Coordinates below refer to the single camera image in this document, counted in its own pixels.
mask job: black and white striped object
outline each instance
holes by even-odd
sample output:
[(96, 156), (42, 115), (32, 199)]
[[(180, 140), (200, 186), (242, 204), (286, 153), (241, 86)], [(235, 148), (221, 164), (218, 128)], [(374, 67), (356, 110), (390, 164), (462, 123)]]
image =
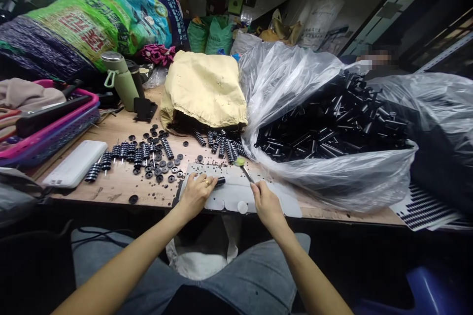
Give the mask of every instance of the black and white striped object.
[(462, 217), (443, 202), (411, 183), (410, 195), (390, 208), (413, 231), (437, 229)]

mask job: green thermos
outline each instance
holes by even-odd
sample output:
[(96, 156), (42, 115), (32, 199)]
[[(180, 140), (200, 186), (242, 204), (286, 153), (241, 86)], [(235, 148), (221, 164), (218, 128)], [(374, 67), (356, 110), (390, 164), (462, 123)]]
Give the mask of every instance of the green thermos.
[(139, 96), (125, 58), (117, 52), (105, 52), (101, 57), (103, 64), (108, 69), (104, 86), (106, 88), (114, 87), (125, 109), (133, 112), (135, 108), (134, 99)]

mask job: green bag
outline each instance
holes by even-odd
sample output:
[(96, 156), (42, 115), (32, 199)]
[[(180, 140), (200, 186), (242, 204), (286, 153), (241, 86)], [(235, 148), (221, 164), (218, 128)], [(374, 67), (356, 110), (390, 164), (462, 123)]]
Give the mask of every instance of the green bag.
[(232, 47), (232, 24), (228, 24), (228, 16), (215, 16), (210, 24), (205, 54), (217, 54), (223, 49), (226, 55), (230, 54)]
[(189, 45), (191, 46), (192, 52), (205, 53), (212, 18), (213, 16), (201, 17), (202, 24), (197, 24), (193, 21), (189, 24), (187, 37), (189, 38)]

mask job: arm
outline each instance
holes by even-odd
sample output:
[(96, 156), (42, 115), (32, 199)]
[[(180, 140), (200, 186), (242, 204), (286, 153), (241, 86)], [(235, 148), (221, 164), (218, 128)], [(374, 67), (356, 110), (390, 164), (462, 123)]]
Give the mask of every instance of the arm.
[(202, 210), (218, 180), (210, 176), (207, 186), (207, 175), (194, 180), (195, 176), (189, 176), (179, 203), (168, 215), (111, 259), (53, 314), (115, 313), (168, 242)]
[(261, 222), (277, 242), (299, 290), (305, 310), (315, 314), (353, 314), (343, 298), (312, 261), (289, 228), (279, 204), (266, 182), (251, 184)]

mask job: black rubber grommet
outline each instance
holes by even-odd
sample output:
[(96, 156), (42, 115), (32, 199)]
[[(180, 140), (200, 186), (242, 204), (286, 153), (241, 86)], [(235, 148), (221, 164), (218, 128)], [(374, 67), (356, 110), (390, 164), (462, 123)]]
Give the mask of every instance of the black rubber grommet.
[(128, 198), (128, 203), (135, 204), (136, 202), (138, 202), (138, 196), (136, 194), (134, 194), (130, 198)]

